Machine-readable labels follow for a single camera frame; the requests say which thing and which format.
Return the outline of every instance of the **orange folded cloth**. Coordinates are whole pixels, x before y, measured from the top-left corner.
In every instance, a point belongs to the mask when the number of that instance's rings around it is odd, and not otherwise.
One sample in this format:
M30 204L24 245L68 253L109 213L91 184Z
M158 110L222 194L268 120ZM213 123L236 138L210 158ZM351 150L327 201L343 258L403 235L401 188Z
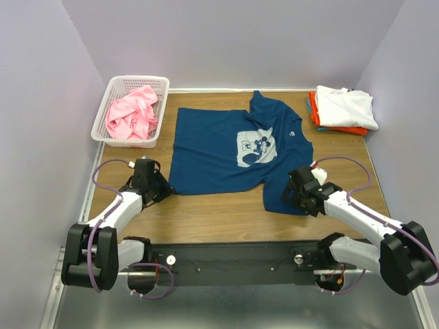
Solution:
M316 126L320 126L320 118L318 116L317 104L316 104L316 92L311 91L309 93L309 100L311 102L311 109L313 113L311 114L311 120L315 123ZM351 134L357 134L365 136L368 133L368 130L363 127L325 127L330 130L337 130L339 132L350 132Z

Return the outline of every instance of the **blue t-shirt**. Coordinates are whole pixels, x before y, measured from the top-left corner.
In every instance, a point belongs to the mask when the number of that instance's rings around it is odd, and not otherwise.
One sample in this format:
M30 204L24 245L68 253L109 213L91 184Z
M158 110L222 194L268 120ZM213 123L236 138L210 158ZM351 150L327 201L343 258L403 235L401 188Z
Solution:
M239 192L265 183L266 210L303 215L280 197L288 173L312 158L302 119L282 101L255 91L250 113L178 109L169 183L181 195Z

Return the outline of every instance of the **pink towel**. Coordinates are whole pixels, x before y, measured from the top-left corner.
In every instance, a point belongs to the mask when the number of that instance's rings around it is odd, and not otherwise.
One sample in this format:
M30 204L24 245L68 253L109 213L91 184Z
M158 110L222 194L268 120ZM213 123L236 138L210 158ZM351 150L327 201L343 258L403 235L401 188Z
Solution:
M131 90L131 93L111 102L105 124L110 136L116 139L149 139L157 129L158 119L152 104L157 95L148 85Z

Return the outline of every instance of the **mickey mouse graphic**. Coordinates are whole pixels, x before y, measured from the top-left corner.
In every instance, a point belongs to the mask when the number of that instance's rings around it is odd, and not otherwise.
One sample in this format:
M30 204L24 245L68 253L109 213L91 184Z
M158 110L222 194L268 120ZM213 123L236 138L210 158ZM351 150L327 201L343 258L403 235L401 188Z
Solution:
M259 140L255 140L254 142L250 142L248 139L246 141L242 141L242 150L246 151L250 149L253 152L243 156L242 161L249 166L254 164L265 153L267 153L270 145L271 143L268 141L267 137L265 136Z

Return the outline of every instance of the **gray wall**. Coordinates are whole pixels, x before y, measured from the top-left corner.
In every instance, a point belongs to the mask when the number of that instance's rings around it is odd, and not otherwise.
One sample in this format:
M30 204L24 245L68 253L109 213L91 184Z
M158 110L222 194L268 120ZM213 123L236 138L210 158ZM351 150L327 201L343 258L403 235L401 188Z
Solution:
M104 84L58 0L0 1L0 328L38 328Z
M403 0L62 0L104 82L354 87Z
M439 254L439 2L407 0L358 88L380 129L367 144L390 214L421 223ZM425 288L439 323L439 288Z

